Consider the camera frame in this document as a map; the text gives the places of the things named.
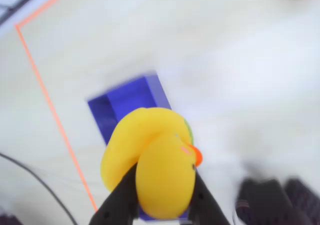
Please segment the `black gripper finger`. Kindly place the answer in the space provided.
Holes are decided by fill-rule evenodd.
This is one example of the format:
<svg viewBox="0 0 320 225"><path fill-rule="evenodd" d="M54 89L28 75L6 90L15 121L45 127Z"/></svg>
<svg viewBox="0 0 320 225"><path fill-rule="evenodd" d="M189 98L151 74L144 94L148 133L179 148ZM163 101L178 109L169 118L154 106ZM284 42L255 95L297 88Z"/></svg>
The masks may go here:
<svg viewBox="0 0 320 225"><path fill-rule="evenodd" d="M92 216L89 225L132 225L139 217L136 170L135 164Z"/></svg>
<svg viewBox="0 0 320 225"><path fill-rule="evenodd" d="M192 225L230 225L200 174L195 174L193 195L188 209Z"/></svg>

